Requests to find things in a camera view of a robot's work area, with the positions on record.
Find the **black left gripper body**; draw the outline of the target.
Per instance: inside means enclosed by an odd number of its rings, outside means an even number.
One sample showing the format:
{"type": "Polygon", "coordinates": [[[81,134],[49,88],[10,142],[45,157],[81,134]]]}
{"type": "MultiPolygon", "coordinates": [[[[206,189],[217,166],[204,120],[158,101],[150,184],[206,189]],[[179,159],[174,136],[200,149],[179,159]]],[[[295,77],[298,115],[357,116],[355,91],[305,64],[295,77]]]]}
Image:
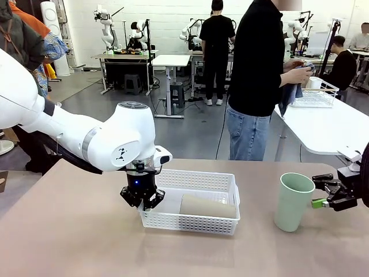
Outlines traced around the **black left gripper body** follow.
{"type": "Polygon", "coordinates": [[[141,201],[155,194],[157,186],[155,183],[156,170],[150,169],[127,169],[127,186],[131,191],[138,194],[141,201]]]}

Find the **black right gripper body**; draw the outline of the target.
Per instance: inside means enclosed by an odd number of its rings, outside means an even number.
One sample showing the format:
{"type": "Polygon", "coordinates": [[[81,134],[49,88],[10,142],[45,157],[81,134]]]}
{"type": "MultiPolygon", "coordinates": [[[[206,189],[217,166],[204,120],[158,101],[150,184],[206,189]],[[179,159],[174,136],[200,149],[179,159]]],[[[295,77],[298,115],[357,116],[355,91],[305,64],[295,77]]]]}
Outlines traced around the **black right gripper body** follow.
{"type": "Polygon", "coordinates": [[[360,173],[351,171],[349,167],[342,167],[337,170],[337,175],[341,183],[352,190],[357,199],[362,198],[363,189],[360,173]]]}

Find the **person's right hand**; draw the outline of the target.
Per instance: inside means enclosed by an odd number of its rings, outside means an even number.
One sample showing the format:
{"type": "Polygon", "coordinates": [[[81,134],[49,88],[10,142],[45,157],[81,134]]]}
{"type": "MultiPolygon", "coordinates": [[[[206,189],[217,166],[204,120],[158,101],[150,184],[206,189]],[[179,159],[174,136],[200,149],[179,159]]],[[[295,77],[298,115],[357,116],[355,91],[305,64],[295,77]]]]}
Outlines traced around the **person's right hand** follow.
{"type": "Polygon", "coordinates": [[[312,75],[311,67],[295,68],[289,71],[290,84],[302,84],[309,80],[312,75]]]}

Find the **person's left hand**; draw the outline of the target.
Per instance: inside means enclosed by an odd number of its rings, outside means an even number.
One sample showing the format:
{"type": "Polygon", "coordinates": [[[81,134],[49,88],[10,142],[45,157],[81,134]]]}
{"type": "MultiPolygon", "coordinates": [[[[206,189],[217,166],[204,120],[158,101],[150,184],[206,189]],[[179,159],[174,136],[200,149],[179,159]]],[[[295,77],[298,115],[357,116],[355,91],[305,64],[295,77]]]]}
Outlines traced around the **person's left hand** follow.
{"type": "Polygon", "coordinates": [[[297,68],[298,66],[303,66],[304,61],[300,59],[290,59],[289,61],[283,64],[284,73],[297,68]]]}

